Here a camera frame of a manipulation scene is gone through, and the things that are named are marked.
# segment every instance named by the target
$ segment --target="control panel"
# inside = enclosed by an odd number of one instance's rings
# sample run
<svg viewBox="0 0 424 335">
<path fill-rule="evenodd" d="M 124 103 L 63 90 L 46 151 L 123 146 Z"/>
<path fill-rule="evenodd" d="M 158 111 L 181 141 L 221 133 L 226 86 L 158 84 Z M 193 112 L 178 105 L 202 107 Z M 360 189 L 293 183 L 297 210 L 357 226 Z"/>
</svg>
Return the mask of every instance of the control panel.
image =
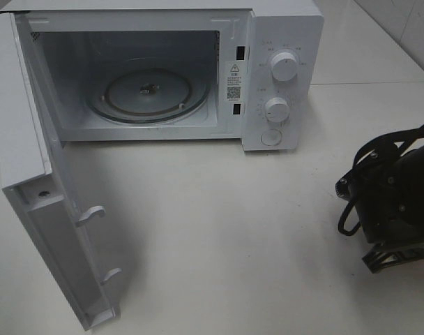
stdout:
<svg viewBox="0 0 424 335">
<path fill-rule="evenodd" d="M 322 24 L 318 15 L 255 18 L 245 150 L 297 146 L 301 105 L 308 95 Z"/>
</svg>

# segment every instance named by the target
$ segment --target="screw hole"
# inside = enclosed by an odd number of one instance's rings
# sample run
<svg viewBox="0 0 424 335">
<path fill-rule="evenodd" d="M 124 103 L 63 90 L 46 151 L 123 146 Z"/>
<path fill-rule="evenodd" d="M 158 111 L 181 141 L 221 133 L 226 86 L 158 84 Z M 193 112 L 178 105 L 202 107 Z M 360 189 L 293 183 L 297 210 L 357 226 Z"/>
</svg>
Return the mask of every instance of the screw hole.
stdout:
<svg viewBox="0 0 424 335">
<path fill-rule="evenodd" d="M 51 194 L 49 191 L 41 191 L 38 194 L 38 197 L 40 197 L 40 198 L 46 198 L 49 194 Z"/>
</svg>

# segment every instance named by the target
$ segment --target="sticker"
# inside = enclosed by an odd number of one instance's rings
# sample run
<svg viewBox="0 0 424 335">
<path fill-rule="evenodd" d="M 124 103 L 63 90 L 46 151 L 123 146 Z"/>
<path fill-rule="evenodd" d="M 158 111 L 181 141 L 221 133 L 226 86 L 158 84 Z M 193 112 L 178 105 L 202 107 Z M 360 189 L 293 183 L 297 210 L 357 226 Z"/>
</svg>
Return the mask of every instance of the sticker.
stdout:
<svg viewBox="0 0 424 335">
<path fill-rule="evenodd" d="M 225 101 L 233 103 L 243 102 L 245 89 L 245 75 L 247 64 L 245 61 L 227 61 L 225 66 Z"/>
</svg>

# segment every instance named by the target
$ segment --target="qr code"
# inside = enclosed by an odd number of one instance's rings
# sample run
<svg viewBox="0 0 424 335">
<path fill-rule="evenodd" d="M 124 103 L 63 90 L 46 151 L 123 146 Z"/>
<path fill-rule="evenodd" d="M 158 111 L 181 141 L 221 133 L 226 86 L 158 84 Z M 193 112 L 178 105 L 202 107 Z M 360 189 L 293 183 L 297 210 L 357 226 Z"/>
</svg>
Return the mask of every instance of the qr code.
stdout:
<svg viewBox="0 0 424 335">
<path fill-rule="evenodd" d="M 228 99 L 239 99 L 241 93 L 240 86 L 227 87 L 227 98 Z"/>
</svg>

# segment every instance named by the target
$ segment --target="white wall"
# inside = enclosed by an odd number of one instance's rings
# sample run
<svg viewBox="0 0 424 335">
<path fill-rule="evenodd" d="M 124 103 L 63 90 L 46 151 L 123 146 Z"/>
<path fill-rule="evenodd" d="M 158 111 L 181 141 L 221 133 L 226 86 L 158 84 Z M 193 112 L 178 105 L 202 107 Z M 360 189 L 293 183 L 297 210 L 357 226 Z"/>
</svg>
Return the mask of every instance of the white wall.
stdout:
<svg viewBox="0 0 424 335">
<path fill-rule="evenodd" d="M 424 0 L 356 0 L 424 70 Z"/>
</svg>

